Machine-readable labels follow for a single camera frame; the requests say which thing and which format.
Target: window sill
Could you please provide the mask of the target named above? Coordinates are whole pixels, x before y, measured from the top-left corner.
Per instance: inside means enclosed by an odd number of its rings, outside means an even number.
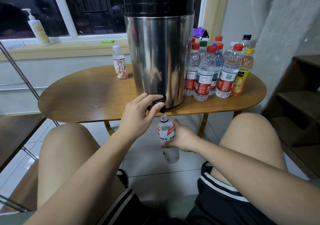
[[[57,57],[83,57],[111,55],[112,46],[120,45],[124,54],[129,54],[127,39],[115,40],[114,43],[101,43],[101,41],[74,41],[58,42],[49,46],[39,44],[28,44],[23,47],[8,50],[14,60],[22,59],[41,59]],[[7,60],[0,52],[0,61]]]

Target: purple cloth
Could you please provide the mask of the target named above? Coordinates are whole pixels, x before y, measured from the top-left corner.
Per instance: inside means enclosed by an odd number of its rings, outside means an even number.
[[[200,38],[203,36],[204,31],[205,31],[205,29],[203,29],[201,26],[198,28],[194,28],[192,31],[192,36]]]

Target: hand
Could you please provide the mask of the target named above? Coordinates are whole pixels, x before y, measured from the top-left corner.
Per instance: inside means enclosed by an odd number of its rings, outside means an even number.
[[[146,132],[155,115],[165,105],[165,103],[160,102],[155,104],[146,115],[148,106],[150,106],[153,101],[162,98],[162,95],[148,95],[147,93],[143,93],[132,102],[128,103],[122,114],[121,123],[117,133],[121,133],[123,137],[127,137],[134,142],[138,137]]]
[[[175,137],[174,139],[162,143],[162,148],[175,147],[186,152],[194,152],[195,146],[197,145],[199,138],[193,131],[191,131],[187,126],[182,125],[177,119],[173,119],[175,127]]]

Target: yellow bottle cap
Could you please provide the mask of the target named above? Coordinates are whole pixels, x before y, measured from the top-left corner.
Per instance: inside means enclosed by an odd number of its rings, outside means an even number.
[[[246,48],[244,53],[245,54],[253,54],[254,53],[254,48]]]

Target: window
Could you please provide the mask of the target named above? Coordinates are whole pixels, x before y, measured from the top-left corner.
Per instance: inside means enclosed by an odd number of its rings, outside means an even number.
[[[197,27],[201,0],[195,2]],[[0,0],[0,39],[36,42],[22,8],[31,9],[52,42],[126,39],[123,0]]]
[[[69,35],[55,0],[0,0],[0,39],[35,38],[23,8],[31,9],[49,37]]]

